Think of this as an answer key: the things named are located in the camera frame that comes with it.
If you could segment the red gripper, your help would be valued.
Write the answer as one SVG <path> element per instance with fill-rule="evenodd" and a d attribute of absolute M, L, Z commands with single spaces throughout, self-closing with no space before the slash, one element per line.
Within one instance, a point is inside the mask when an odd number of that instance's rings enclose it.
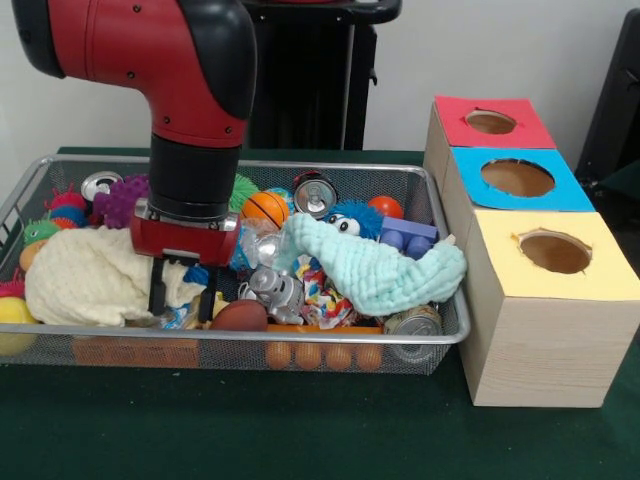
<path fill-rule="evenodd" d="M 216 268 L 227 266 L 236 249 L 240 220 L 236 213 L 208 222 L 188 222 L 163 217 L 152 210 L 146 199 L 136 201 L 130 222 L 136 253 L 153 258 L 149 311 L 161 315 L 165 309 L 166 285 L 163 281 L 165 258 L 206 266 L 208 281 L 198 310 L 200 323 L 210 321 L 216 298 Z"/>

